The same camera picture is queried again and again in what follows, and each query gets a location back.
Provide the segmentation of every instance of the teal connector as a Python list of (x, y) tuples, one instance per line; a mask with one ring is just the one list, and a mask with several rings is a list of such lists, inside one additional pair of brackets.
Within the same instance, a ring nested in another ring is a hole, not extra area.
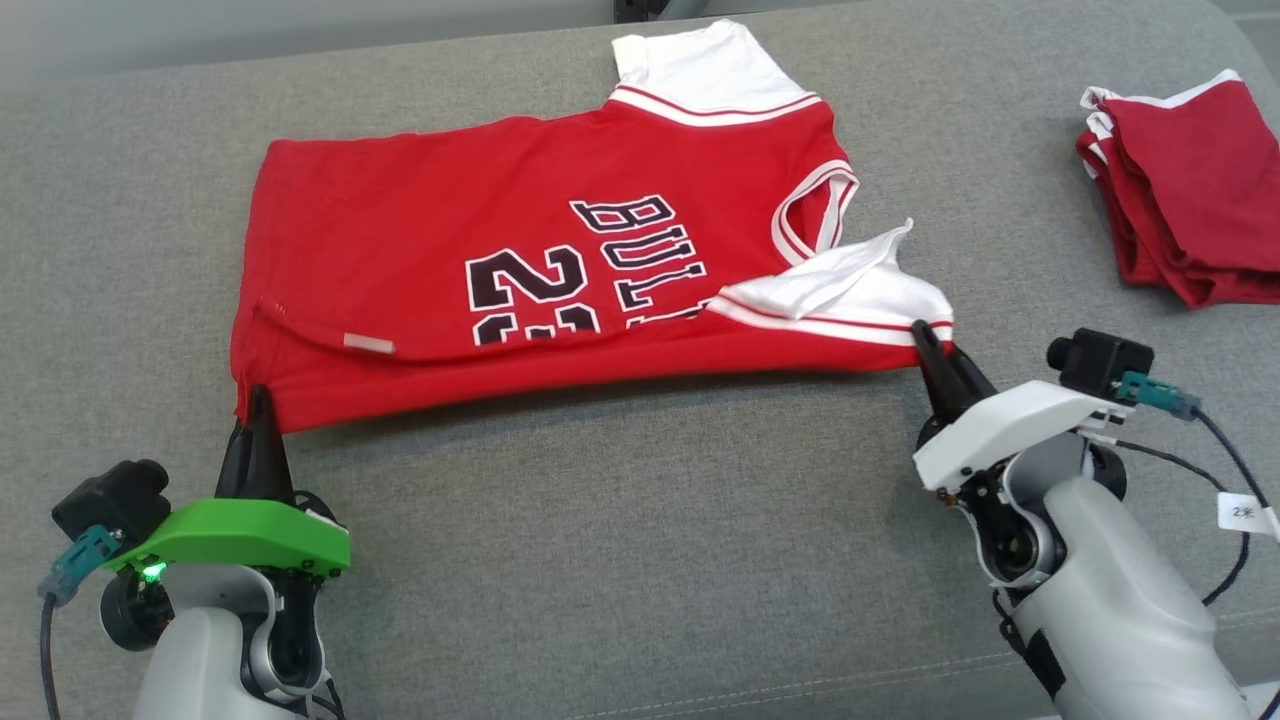
[(1201, 400), (1169, 383), (1153, 380), (1142, 373), (1129, 370), (1115, 388), (1120, 400), (1158, 407), (1180, 420), (1194, 420)]
[(90, 527), (49, 569), (36, 594), (54, 596), (54, 607), (70, 602), (84, 578), (120, 550), (120, 537), (102, 525)]

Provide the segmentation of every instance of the white label tag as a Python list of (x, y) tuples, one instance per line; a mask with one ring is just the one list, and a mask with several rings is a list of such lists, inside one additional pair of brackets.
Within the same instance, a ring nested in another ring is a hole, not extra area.
[(1263, 515), (1258, 498), (1234, 492), (1217, 493), (1217, 527), (1242, 533), (1272, 534), (1271, 523)]

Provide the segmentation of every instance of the folded red shorts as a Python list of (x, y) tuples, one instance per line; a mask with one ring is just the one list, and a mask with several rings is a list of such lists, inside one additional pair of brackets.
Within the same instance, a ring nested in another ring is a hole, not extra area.
[(1121, 274), (1189, 306), (1280, 302), (1280, 145), (1234, 70), (1169, 99), (1091, 87), (1076, 142)]

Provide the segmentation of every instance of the basketball jersey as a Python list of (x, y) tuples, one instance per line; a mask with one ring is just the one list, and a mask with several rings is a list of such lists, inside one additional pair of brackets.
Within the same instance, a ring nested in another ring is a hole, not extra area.
[(836, 247), (831, 108), (732, 20), (613, 42), (598, 110), (276, 141), (232, 334), (282, 430), (662, 375), (915, 364), (951, 307), (902, 228)]

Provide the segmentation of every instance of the gray couch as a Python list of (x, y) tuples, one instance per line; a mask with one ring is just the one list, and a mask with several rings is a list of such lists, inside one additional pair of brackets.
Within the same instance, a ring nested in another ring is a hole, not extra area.
[[(911, 215), (904, 266), (956, 309), (1001, 387), (1051, 378), (1092, 325), (1157, 348), (1267, 482), (1280, 477), (1272, 307), (1183, 310), (1123, 286), (1073, 152), (1087, 85), (1166, 95), (1233, 67), (1280, 90), (1202, 0), (872, 0), (744, 19), (836, 109), (863, 190), (846, 238)], [(677, 29), (650, 26), (649, 33)], [(586, 110), (620, 28), (101, 77), (0, 100), (0, 716), (37, 717), (33, 588), (49, 509), (123, 457), (211, 492), (242, 233), (276, 137), (357, 137)], [(351, 525), (321, 600), (353, 719), (1019, 719), (1050, 706), (996, 632), (969, 529), (913, 479), (915, 372), (687, 379), (508, 398), (288, 438)], [(1125, 437), (1242, 487), (1203, 429)], [(1213, 496), (1129, 459), (1129, 506), (1197, 591), (1235, 556)], [(1242, 683), (1280, 673), (1280, 573), (1257, 552), (1215, 607)], [(55, 620), (67, 717), (127, 717), (147, 662), (97, 624), (105, 574)]]

